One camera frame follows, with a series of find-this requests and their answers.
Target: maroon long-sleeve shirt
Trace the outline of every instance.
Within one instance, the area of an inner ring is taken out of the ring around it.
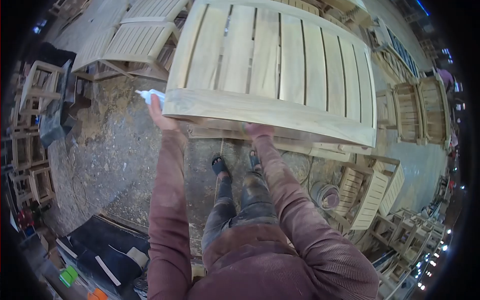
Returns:
[[[207,276],[192,286],[183,190],[186,142],[179,132],[163,131],[149,214],[150,300],[375,299],[379,281],[372,264],[317,212],[268,136],[253,144],[280,226],[223,232],[203,253]]]

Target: right hand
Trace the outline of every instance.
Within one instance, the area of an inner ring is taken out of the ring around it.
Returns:
[[[157,125],[161,130],[176,130],[180,131],[180,123],[170,117],[164,117],[162,115],[162,109],[160,108],[160,98],[157,95],[152,94],[150,96],[152,105],[148,105],[148,111],[152,117],[153,123]]]
[[[247,133],[252,141],[262,135],[273,137],[275,129],[272,126],[255,124],[255,123],[243,123],[242,124],[245,133]]]

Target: green object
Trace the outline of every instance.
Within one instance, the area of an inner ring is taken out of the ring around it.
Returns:
[[[68,288],[72,285],[75,279],[78,277],[77,271],[69,265],[63,272],[60,273],[60,280],[66,285]]]

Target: orange object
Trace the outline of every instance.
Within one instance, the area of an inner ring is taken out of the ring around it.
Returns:
[[[88,300],[107,300],[108,296],[101,289],[96,288],[93,293],[88,292],[87,299]]]

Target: jeans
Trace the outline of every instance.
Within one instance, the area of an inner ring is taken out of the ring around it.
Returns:
[[[205,224],[202,252],[223,231],[250,224],[278,224],[275,207],[263,176],[257,172],[248,172],[245,176],[238,215],[233,202],[230,178],[224,177],[220,183],[218,198]]]

